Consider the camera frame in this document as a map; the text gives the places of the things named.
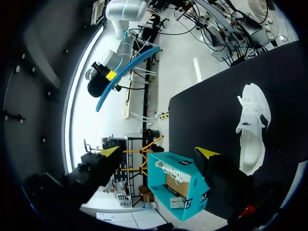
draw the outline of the blue foam tube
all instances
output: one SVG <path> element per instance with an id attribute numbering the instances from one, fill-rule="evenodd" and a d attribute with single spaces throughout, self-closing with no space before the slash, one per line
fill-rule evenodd
<path id="1" fill-rule="evenodd" d="M 133 59 L 132 61 L 130 61 L 114 78 L 113 80 L 110 81 L 110 83 L 108 84 L 108 86 L 105 88 L 105 90 L 103 91 L 100 100 L 97 103 L 96 106 L 96 111 L 99 112 L 107 95 L 109 94 L 109 92 L 112 90 L 112 88 L 115 86 L 115 84 L 117 84 L 120 79 L 126 74 L 127 71 L 133 69 L 134 67 L 136 67 L 137 65 L 139 65 L 141 62 L 143 62 L 144 60 L 146 60 L 147 58 L 150 58 L 155 52 L 159 51 L 160 47 L 153 47 L 147 51 L 145 51 L 144 53 L 140 54 L 137 58 Z"/>

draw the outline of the white wall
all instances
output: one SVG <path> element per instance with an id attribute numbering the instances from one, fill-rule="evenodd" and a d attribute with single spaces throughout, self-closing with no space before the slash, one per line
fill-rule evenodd
<path id="1" fill-rule="evenodd" d="M 119 44 L 120 41 L 116 40 L 112 25 L 107 24 L 81 73 L 82 79 L 76 92 L 71 118 L 71 152 L 74 167 L 77 167 L 77 164 L 81 162 L 81 156 L 85 154 L 83 139 L 86 139 L 92 148 L 101 147 L 102 137 L 113 135 L 121 138 L 126 134 L 140 133 L 142 129 L 142 119 L 132 117 L 124 119 L 126 89 L 122 89 L 120 92 L 112 90 L 98 113 L 95 109 L 99 98 L 93 98 L 87 90 L 88 81 L 84 78 L 85 72 L 94 62 L 100 61 L 100 57 L 106 50 L 116 52 Z M 142 78 L 138 78 L 140 77 L 136 78 L 137 81 L 142 81 Z M 128 78 L 122 78 L 119 84 L 127 86 Z M 134 82 L 133 87 L 141 88 L 144 87 L 144 84 Z M 130 110 L 139 115 L 143 115 L 143 96 L 144 90 L 135 90 L 131 95 Z M 128 136 L 141 137 L 141 134 Z M 133 145 L 134 150 L 139 150 L 142 147 L 142 141 L 134 141 Z M 142 156 L 139 153 L 133 156 L 133 163 L 134 167 L 139 167 L 142 163 Z M 135 178 L 136 195 L 138 195 L 138 186 L 140 185 L 142 185 L 142 176 L 137 176 Z M 112 193 L 104 193 L 99 190 L 84 206 L 98 209 L 121 209 Z"/>

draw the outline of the shoe lace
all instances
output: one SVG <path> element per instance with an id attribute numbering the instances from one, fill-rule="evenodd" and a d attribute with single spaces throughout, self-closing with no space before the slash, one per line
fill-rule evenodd
<path id="1" fill-rule="evenodd" d="M 258 122 L 264 128 L 265 126 L 264 126 L 264 124 L 262 124 L 261 119 L 260 119 L 262 113 L 261 113 L 261 109 L 259 108 L 258 104 L 252 103 L 249 100 L 247 100 L 246 98 L 241 98 L 240 96 L 238 96 L 237 98 L 238 98 L 240 104 L 243 107 L 242 112 L 256 115 Z"/>
<path id="2" fill-rule="evenodd" d="M 163 165 L 162 170 L 166 174 L 169 174 L 173 179 L 175 179 L 175 183 L 177 185 L 179 185 L 178 182 L 179 183 L 183 182 L 183 179 L 180 177 L 180 172 L 178 170 L 174 169 L 173 167 L 170 167 L 170 166 L 167 167 L 166 165 Z"/>

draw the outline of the desk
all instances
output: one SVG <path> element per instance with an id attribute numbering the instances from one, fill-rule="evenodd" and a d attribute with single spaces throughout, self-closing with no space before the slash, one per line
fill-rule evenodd
<path id="1" fill-rule="evenodd" d="M 229 155 L 239 167 L 240 134 L 235 133 L 242 107 L 237 96 L 255 83 L 269 102 L 272 121 L 264 137 L 262 167 L 254 183 L 282 183 L 278 207 L 293 182 L 298 162 L 307 159 L 308 78 L 299 42 L 293 42 L 229 68 L 174 96 L 169 102 L 169 150 L 194 159 L 196 146 Z M 212 189 L 205 209 L 229 218 L 233 208 L 225 185 Z"/>

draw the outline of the teal shoe box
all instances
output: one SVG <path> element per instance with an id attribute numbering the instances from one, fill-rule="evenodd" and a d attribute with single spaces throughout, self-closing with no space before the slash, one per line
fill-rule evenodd
<path id="1" fill-rule="evenodd" d="M 171 208 L 170 198 L 181 197 L 181 195 L 167 185 L 166 173 L 161 168 L 155 166 L 155 163 L 159 160 L 180 172 L 191 175 L 187 198 L 184 199 L 183 208 Z M 179 220 L 184 221 L 204 210 L 207 203 L 207 191 L 210 188 L 192 159 L 171 152 L 151 153 L 148 156 L 148 175 L 150 190 Z"/>

